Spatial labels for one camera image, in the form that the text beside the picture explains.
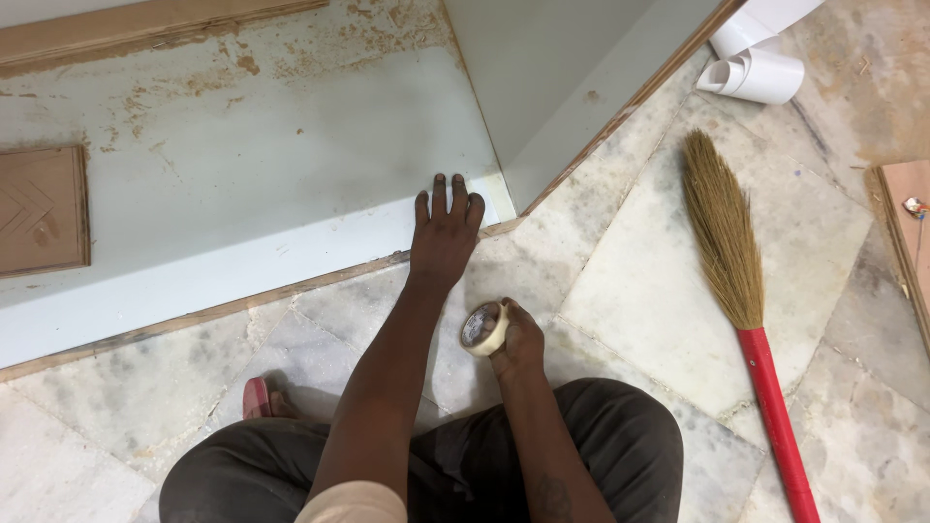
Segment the pink sandal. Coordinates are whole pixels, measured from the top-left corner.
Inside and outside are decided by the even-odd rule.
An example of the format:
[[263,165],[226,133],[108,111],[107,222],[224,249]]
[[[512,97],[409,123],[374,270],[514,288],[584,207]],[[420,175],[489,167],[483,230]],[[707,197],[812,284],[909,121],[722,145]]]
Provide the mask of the pink sandal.
[[242,391],[242,419],[271,418],[272,404],[268,395],[268,384],[261,376],[246,382]]

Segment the masking tape roll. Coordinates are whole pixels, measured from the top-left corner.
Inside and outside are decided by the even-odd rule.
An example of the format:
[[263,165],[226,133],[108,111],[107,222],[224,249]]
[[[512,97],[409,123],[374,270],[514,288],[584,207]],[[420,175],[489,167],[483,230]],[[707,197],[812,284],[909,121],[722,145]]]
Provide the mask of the masking tape roll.
[[[496,305],[497,313],[492,312],[490,305]],[[497,323],[491,329],[491,333],[481,337],[482,329],[487,319],[493,319]],[[458,336],[458,344],[461,345],[470,355],[485,356],[494,354],[501,345],[507,334],[507,326],[510,321],[507,319],[507,307],[500,302],[488,302],[482,304],[474,310],[462,324],[461,335]]]

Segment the broom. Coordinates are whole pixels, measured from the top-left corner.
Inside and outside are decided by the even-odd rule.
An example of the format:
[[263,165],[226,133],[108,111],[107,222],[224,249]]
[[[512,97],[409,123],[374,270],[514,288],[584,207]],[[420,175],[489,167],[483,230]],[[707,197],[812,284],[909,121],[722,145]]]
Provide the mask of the broom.
[[763,329],[762,257],[752,233],[749,198],[704,131],[688,133],[684,157],[684,201],[704,275],[724,314],[737,328],[794,520],[818,523],[817,506]]

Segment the red broom handle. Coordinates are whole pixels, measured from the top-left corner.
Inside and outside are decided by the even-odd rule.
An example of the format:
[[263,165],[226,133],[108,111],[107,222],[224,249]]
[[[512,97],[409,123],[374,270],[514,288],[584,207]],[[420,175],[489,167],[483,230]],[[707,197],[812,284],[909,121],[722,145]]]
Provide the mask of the red broom handle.
[[768,347],[765,329],[737,330],[737,333],[794,521],[819,523],[820,516],[817,515],[814,495],[807,483],[804,462],[801,461],[801,452],[798,451],[798,443],[794,440],[788,410],[785,409],[785,400],[781,395],[781,387],[778,386],[775,362],[772,361],[772,351]]

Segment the dark trousers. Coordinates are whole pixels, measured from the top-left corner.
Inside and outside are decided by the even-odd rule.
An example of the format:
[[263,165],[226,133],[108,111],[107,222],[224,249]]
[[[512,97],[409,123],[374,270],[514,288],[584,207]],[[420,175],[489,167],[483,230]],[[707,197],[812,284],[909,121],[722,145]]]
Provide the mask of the dark trousers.
[[[672,523],[682,493],[681,432],[643,391],[605,379],[555,389],[581,460],[617,521]],[[230,425],[185,454],[162,487],[162,523],[293,523],[329,426],[282,418]],[[430,521],[529,521],[501,405],[410,441],[407,513]]]

